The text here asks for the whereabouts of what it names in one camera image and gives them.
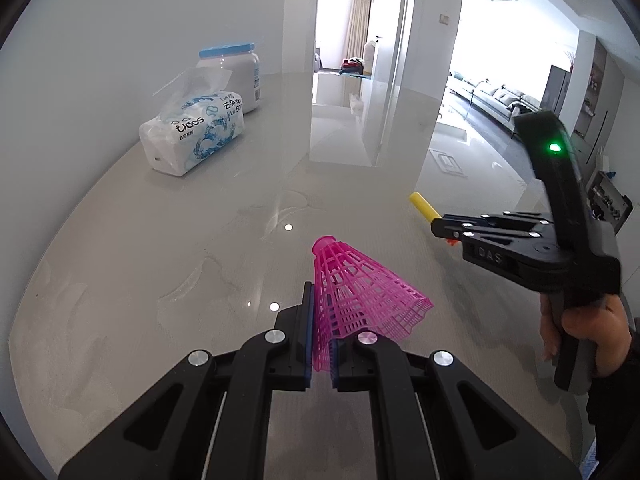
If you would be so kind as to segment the person's right hand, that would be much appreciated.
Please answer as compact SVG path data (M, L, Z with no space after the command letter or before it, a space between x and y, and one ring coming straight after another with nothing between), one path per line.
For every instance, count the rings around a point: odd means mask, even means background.
M632 336L627 315L619 296L606 295L603 307L583 307L563 313L565 333L597 345L597 374L605 377L618 370L629 352ZM551 361L560 348L560 334L553 323L547 295L540 296L540 336L544 342L544 360Z

